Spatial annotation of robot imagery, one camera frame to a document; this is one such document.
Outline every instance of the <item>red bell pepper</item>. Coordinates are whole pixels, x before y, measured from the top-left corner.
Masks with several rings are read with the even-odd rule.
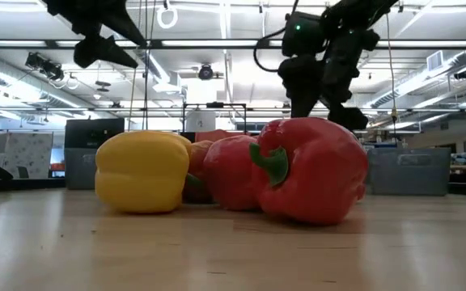
[[[256,138],[248,136],[224,138],[210,147],[204,159],[204,183],[225,209],[258,209],[249,154],[253,142]]]
[[[251,144],[258,201],[267,214],[341,222],[364,196],[368,160],[356,137],[320,118],[275,120]]]

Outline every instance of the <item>security camera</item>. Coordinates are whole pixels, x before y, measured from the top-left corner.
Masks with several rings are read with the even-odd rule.
[[[204,64],[199,70],[199,79],[210,80],[214,77],[214,71],[211,69],[211,65]]]

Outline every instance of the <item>wooden table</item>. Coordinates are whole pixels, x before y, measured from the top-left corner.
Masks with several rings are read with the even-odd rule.
[[[336,227],[90,192],[0,193],[0,290],[466,290],[466,196],[367,197]]]

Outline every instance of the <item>bell pepper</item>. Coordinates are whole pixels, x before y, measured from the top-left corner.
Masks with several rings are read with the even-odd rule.
[[[216,141],[203,162],[205,185],[224,209],[258,209],[253,187],[249,145],[254,137],[236,136]]]
[[[258,201],[270,215],[335,225],[364,196],[366,152],[351,132],[328,120],[272,121],[250,153]]]
[[[192,144],[189,174],[186,177],[183,191],[184,203],[209,204],[213,202],[213,197],[203,183],[205,176],[202,168],[204,158],[213,144],[212,141],[199,141]]]
[[[191,142],[173,133],[121,133],[96,153],[97,196],[127,213],[166,213],[182,201]]]
[[[195,141],[220,141],[226,137],[239,135],[245,135],[245,133],[230,133],[223,129],[215,129],[214,131],[195,133]]]

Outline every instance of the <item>red object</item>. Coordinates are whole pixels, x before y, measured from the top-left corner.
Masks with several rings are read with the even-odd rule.
[[[256,138],[247,136],[224,138],[210,147],[204,159],[206,187],[225,209],[258,209],[249,155],[253,142]]]
[[[314,117],[275,120],[257,143],[252,173],[266,213],[334,225],[364,197],[366,152],[340,125]]]
[[[235,137],[244,133],[230,133],[226,130],[216,129],[210,132],[195,133],[195,141],[220,141],[226,137]]]
[[[188,169],[188,173],[200,181],[196,182],[194,180],[189,182],[187,180],[183,190],[183,201],[186,203],[208,204],[213,202],[213,197],[204,187],[204,184],[202,184],[202,181],[204,181],[205,178],[202,163],[204,162],[206,154],[208,154],[208,150],[213,144],[214,143],[212,141],[199,141],[192,144],[192,154],[190,156],[190,167]]]

